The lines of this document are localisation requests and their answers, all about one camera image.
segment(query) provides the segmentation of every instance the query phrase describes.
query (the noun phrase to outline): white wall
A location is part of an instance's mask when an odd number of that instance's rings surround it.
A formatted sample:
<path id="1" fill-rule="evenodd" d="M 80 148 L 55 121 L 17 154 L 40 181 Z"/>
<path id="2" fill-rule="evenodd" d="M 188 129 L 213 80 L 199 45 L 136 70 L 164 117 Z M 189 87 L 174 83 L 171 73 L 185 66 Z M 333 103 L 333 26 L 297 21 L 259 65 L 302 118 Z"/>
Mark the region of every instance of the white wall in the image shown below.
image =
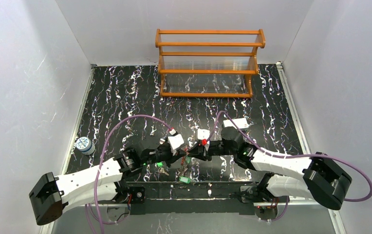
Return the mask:
<path id="1" fill-rule="evenodd" d="M 0 0 L 0 234 L 38 232 L 28 193 L 60 173 L 90 69 L 54 0 Z"/>
<path id="2" fill-rule="evenodd" d="M 284 68 L 311 148 L 372 179 L 372 1 L 316 0 Z M 347 197 L 366 195 L 364 179 L 351 175 Z M 341 216 L 348 233 L 372 233 L 372 198 L 345 202 Z"/>
<path id="3" fill-rule="evenodd" d="M 156 29 L 258 30 L 259 63 L 285 59 L 312 0 L 56 0 L 90 63 L 158 62 Z"/>

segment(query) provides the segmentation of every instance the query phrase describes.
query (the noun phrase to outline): green block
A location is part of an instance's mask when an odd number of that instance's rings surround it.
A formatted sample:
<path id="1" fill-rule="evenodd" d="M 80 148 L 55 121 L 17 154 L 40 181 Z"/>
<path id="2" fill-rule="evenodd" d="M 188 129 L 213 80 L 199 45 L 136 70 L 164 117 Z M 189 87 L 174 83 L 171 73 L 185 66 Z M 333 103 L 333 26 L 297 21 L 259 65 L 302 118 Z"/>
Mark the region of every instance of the green block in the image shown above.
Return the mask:
<path id="1" fill-rule="evenodd" d="M 181 177 L 179 177 L 179 180 L 180 180 L 180 182 L 183 182 L 183 183 L 186 183 L 186 184 L 190 183 L 190 179 L 187 178 L 187 177 L 181 176 Z"/>

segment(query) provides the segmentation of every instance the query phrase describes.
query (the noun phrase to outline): orange wooden frame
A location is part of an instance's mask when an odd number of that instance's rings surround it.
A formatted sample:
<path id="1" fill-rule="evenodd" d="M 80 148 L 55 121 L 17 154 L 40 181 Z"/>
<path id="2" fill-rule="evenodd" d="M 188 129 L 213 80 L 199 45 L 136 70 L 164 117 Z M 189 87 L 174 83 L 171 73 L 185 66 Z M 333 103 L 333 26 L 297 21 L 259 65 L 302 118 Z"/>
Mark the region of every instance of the orange wooden frame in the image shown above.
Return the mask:
<path id="1" fill-rule="evenodd" d="M 250 42 L 184 42 L 184 41 L 162 41 L 162 34 L 180 35 L 258 35 L 256 41 Z M 157 29 L 155 46 L 159 48 L 158 73 L 161 74 L 160 94 L 163 97 L 195 97 L 195 98 L 251 98 L 253 95 L 251 79 L 252 75 L 259 73 L 257 63 L 258 48 L 264 48 L 266 44 L 263 30 L 237 31 L 237 30 L 160 30 Z M 164 52 L 164 46 L 219 46 L 219 47 L 253 47 L 252 52 Z M 228 56 L 228 57 L 250 57 L 247 70 L 188 70 L 188 69 L 164 69 L 165 56 Z M 164 85 L 166 74 L 237 74 L 244 75 L 246 94 L 222 94 L 222 93 L 170 93 L 165 92 Z"/>

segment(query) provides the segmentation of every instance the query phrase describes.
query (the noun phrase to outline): black wire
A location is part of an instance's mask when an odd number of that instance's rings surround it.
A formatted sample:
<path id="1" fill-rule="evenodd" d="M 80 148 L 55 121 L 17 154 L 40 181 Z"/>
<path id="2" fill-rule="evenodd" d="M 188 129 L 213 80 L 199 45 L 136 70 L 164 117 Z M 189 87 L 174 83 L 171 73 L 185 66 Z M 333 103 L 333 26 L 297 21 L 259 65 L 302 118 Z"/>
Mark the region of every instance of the black wire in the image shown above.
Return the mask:
<path id="1" fill-rule="evenodd" d="M 120 216 L 119 216 L 119 218 L 116 220 L 116 222 L 117 221 L 119 221 L 119 219 L 121 218 L 121 216 L 123 216 L 123 215 L 128 215 L 129 213 L 122 213 Z"/>

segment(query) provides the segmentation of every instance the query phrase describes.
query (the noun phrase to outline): marble tabletop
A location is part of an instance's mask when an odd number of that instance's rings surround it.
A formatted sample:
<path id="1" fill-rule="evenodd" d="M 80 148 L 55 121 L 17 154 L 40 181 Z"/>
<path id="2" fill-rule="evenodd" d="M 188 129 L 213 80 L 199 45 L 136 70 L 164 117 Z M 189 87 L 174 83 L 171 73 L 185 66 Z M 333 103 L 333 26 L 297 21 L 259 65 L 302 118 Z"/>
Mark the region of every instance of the marble tabletop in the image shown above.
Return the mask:
<path id="1" fill-rule="evenodd" d="M 196 130 L 212 130 L 216 113 L 225 110 L 232 118 L 247 119 L 250 124 L 248 133 L 260 146 L 281 153 L 301 154 L 277 67 L 274 64 L 260 64 L 259 70 L 259 75 L 252 76 L 252 99 L 171 98 L 159 94 L 157 66 L 95 67 L 77 137 L 92 139 L 96 151 L 94 157 L 88 157 L 74 149 L 67 173 L 97 165 L 108 132 L 120 120 L 136 114 L 152 115 L 167 122 L 182 134 L 190 147 L 195 142 Z M 193 86 L 193 82 L 193 79 L 180 80 L 177 87 L 184 85 L 187 88 Z M 203 90 L 237 90 L 242 87 L 241 82 L 232 83 L 236 87 L 230 87 L 231 84 L 225 87 L 224 82 L 216 77 L 209 78 L 205 85 L 210 88 Z M 219 127 L 216 126 L 215 139 L 220 139 Z M 130 120 L 111 137 L 105 160 L 150 134 L 163 137 L 166 129 L 162 124 L 144 118 Z M 145 166 L 139 176 L 127 181 L 179 181 L 180 160 L 171 168 L 164 168 L 168 175 L 158 172 L 156 165 Z M 253 181 L 261 177 L 253 171 L 240 168 L 230 156 L 215 156 L 210 162 L 193 158 L 185 176 L 192 181 L 230 182 Z"/>

